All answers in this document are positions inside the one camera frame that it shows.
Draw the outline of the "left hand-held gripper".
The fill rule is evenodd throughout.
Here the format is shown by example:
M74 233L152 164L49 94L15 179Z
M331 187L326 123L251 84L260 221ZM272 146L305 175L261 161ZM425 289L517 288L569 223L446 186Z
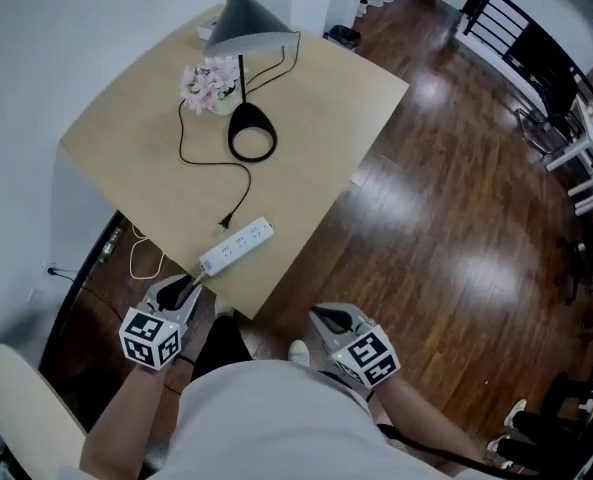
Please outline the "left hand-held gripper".
M202 285L187 274L170 276L150 286L148 298L130 307L119 328L124 356L153 370L161 370L181 352ZM161 310L158 305L180 305L178 310Z

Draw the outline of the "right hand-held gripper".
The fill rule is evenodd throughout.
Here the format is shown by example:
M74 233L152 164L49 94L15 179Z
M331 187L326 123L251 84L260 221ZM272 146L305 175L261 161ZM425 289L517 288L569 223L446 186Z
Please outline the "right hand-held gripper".
M357 306L319 303L311 307L310 319L331 362L355 383L374 388L399 371L399 359L382 327Z

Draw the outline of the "white power strip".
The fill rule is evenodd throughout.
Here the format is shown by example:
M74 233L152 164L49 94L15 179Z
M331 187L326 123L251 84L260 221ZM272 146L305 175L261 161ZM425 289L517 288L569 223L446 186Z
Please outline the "white power strip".
M207 276L214 277L273 235L273 226L265 217L259 217L203 254L199 258L201 269Z

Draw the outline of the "black desk lamp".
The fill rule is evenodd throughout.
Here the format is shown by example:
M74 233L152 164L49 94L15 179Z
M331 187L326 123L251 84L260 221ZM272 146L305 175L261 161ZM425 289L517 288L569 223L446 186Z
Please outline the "black desk lamp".
M272 122L258 106L247 101L244 57L297 43L296 32L257 0L225 0L225 7L216 21L204 54L209 58L234 57L238 61L241 103L231 115L227 132L228 147L235 159L259 163L272 156L277 146L277 133ZM236 150L237 136L247 130L263 132L270 139L265 154L246 157Z

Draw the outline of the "person's left forearm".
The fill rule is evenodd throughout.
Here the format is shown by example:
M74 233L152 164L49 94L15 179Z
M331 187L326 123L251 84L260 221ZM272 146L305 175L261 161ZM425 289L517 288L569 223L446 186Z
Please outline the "person's left forearm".
M98 480L138 480L148 443L170 442L180 395L166 387L166 368L135 367L85 439L79 469Z

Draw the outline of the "person's right forearm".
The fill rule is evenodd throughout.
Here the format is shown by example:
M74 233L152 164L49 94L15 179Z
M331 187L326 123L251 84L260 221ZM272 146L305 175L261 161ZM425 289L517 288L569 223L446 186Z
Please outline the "person's right forearm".
M475 442L400 377L387 378L374 393L403 436L433 449L482 461Z

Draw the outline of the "person's white right shoe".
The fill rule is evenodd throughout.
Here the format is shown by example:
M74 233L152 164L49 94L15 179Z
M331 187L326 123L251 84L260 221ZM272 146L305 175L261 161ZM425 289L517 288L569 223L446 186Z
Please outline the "person's white right shoe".
M288 361L304 367L310 366L310 352L304 341L295 340L290 344Z

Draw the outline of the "person's black trousers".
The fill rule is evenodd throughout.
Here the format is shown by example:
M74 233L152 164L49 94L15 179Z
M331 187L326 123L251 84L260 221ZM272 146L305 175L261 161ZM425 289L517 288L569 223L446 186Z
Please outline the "person's black trousers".
M221 367L251 360L236 319L231 315L220 315L194 361L191 382Z

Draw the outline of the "green plastic bottle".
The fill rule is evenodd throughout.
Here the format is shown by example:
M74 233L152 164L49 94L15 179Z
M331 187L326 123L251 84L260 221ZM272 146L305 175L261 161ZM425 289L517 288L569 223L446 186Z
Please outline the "green plastic bottle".
M101 252L98 257L99 263L106 263L108 259L111 257L113 252L116 249L118 242L120 241L123 234L123 228L121 226L117 226L111 232L110 236L107 238L106 242L104 243Z

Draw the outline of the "person's white shirt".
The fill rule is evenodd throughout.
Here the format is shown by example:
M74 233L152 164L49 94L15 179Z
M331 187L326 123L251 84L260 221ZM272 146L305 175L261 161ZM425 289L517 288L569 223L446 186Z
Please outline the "person's white shirt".
M493 480L447 476L391 446L364 399L285 360L228 364L190 381L168 457L149 480Z

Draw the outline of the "pink flowers in white pot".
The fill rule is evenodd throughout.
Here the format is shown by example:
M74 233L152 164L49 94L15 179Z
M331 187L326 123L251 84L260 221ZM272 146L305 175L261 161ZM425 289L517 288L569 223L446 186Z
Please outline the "pink flowers in white pot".
M180 79L181 103L200 115L209 111L227 116L242 102L241 74L235 57L206 57L187 65Z

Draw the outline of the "black trash bin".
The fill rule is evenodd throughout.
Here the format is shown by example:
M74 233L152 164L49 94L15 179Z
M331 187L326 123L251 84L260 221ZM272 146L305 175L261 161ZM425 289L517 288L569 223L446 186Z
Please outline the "black trash bin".
M325 33L325 38L348 50L355 51L361 43L362 35L344 25L334 25Z

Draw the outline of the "black slatted chair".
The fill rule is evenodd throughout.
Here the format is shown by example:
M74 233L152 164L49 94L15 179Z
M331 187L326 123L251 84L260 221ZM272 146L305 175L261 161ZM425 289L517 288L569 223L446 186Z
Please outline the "black slatted chair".
M554 128L570 143L581 131L572 114L578 95L577 66L562 47L510 0L474 0L468 6L465 35L491 49L538 95L543 118L533 123Z

